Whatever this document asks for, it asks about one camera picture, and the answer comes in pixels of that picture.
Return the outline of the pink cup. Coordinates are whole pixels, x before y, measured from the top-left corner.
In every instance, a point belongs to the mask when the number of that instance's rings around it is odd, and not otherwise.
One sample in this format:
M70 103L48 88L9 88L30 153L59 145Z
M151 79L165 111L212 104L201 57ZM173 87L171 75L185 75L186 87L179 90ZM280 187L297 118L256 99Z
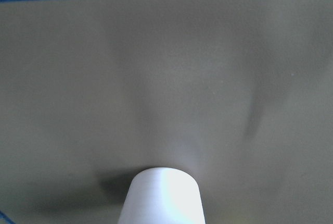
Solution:
M167 167L146 169L131 181L118 223L205 223L198 183Z

